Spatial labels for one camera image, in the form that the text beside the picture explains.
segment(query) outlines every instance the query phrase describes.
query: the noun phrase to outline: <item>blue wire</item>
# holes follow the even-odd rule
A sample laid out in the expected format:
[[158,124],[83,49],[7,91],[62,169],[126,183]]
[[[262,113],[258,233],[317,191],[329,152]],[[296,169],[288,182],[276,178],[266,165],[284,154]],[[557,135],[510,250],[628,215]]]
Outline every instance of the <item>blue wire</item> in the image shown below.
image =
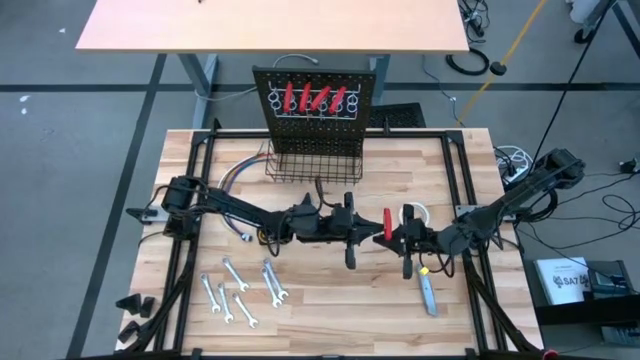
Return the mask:
[[[231,178],[227,181],[227,183],[225,184],[225,189],[223,189],[225,192],[229,192],[231,190],[231,186],[233,185],[233,182],[236,180],[236,178],[238,177],[238,175],[240,175],[240,173],[242,171],[244,171],[244,169],[248,168],[249,166],[259,163],[259,162],[265,162],[267,161],[267,159],[257,159],[257,158],[253,158],[248,160],[247,162],[245,162],[244,164],[242,164],[233,174],[233,176],[231,176]],[[235,224],[233,223],[233,221],[231,221],[231,219],[229,217],[224,217],[224,220],[227,222],[227,224],[229,225],[229,227],[231,227],[238,235],[242,235],[242,232],[235,226]]]

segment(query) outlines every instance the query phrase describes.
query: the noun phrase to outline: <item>pegboard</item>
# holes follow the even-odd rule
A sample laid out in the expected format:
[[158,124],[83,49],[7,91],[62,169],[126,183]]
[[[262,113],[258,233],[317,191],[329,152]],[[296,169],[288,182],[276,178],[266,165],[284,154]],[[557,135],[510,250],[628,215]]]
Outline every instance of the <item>pegboard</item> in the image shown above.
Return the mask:
[[[254,67],[253,75],[275,153],[361,156],[374,72]],[[307,84],[309,96],[303,106]],[[288,86],[292,94],[289,109],[284,104]],[[327,87],[324,101],[312,108]],[[331,112],[341,88],[342,99]]]

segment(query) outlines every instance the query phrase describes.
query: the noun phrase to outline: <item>red handle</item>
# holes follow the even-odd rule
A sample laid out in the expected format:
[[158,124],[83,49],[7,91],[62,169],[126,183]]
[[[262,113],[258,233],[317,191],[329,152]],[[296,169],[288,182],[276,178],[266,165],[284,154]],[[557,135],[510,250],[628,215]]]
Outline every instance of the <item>red handle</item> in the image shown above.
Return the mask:
[[341,87],[336,93],[336,97],[333,98],[333,102],[331,103],[331,107],[329,108],[329,113],[335,114],[338,110],[338,105],[342,102],[342,98],[344,97],[344,93],[347,92],[347,88],[345,86]]
[[382,224],[384,225],[384,239],[391,241],[391,228],[393,224],[391,223],[391,210],[389,210],[389,208],[384,208]]
[[316,98],[313,99],[313,102],[311,103],[311,111],[316,111],[318,109],[318,106],[320,106],[324,98],[329,95],[329,91],[331,91],[331,86],[326,86],[324,89],[322,89],[322,91],[320,91],[318,96],[316,96]]
[[309,95],[311,94],[311,83],[306,83],[302,90],[302,96],[300,96],[300,113],[303,114],[307,111],[307,102],[309,102]]
[[284,93],[284,112],[291,111],[291,97],[293,96],[293,84],[291,81],[287,84],[287,90]]

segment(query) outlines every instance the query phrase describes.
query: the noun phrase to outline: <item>wire basket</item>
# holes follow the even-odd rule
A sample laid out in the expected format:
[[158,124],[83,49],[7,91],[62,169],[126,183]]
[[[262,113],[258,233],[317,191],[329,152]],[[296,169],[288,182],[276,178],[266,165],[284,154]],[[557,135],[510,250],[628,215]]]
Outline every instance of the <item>wire basket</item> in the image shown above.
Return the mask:
[[322,182],[355,184],[362,179],[362,142],[359,147],[350,145],[349,148],[356,150],[352,150],[352,156],[345,156],[302,153],[296,149],[304,146],[313,148],[326,146],[326,141],[314,144],[312,139],[298,140],[289,144],[281,142],[280,145],[284,149],[291,151],[279,153],[274,151],[273,142],[269,141],[265,173],[271,176],[274,181],[314,181],[316,177],[320,177]]

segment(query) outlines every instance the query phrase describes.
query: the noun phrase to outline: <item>tabletop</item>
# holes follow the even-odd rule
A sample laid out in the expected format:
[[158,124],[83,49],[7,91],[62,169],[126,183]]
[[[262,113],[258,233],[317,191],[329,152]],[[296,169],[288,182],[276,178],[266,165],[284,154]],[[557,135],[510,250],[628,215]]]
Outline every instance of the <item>tabletop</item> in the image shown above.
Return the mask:
[[456,0],[98,0],[76,46],[137,52],[467,52]]
[[[478,203],[488,204],[503,194],[489,132],[487,129],[461,131]],[[192,134],[193,130],[168,132],[155,187],[184,174]],[[255,154],[264,141],[216,139],[209,183],[217,184],[227,169]],[[361,216],[381,222],[383,208],[388,207],[394,214],[394,226],[402,204],[419,201],[429,209],[430,227],[440,230],[450,224],[454,214],[438,139],[366,139],[363,161],[364,176],[356,185],[324,184],[327,201],[341,201],[344,192],[353,191],[355,208]],[[311,192],[317,201],[312,184],[274,183],[264,170],[264,164],[245,170],[231,193],[266,210],[286,209],[299,203],[306,192]],[[456,172],[462,189],[457,162]],[[461,195],[464,204],[466,199]],[[162,228],[161,224],[146,226],[143,235]],[[504,238],[517,241],[511,225],[505,224],[501,230]],[[162,297],[170,251],[171,241],[157,236],[147,239],[138,253],[130,293],[156,297],[155,309]],[[185,244],[182,254],[186,252]],[[205,354],[228,355],[461,355],[464,348],[476,347],[460,257],[456,257],[453,278],[442,273],[430,275],[438,308],[438,316],[432,317],[426,314],[417,276],[402,279],[401,258],[372,241],[364,241],[355,252],[357,269],[348,270],[342,243],[305,245],[293,241],[283,245],[280,256],[271,261],[290,297],[275,309],[260,272],[262,260],[269,257],[267,249],[255,240],[241,241],[222,225],[219,215],[205,215],[184,353],[198,347]],[[235,315],[231,324],[224,323],[224,314],[211,313],[199,280],[201,273],[209,275],[214,288],[224,282],[229,300],[231,293],[238,291],[237,283],[222,264],[224,256],[231,258],[240,275],[251,285],[246,293],[240,294],[260,321],[256,329],[248,326],[233,301],[229,302]],[[434,256],[424,258],[426,266],[439,267]],[[489,259],[500,305],[527,339],[542,347],[519,251],[509,244],[505,244],[504,251],[492,245]],[[482,301],[481,304],[487,338],[495,348],[490,315]],[[176,315],[177,306],[174,306],[169,317],[168,339],[173,339]],[[131,320],[145,321],[125,313],[122,326]]]

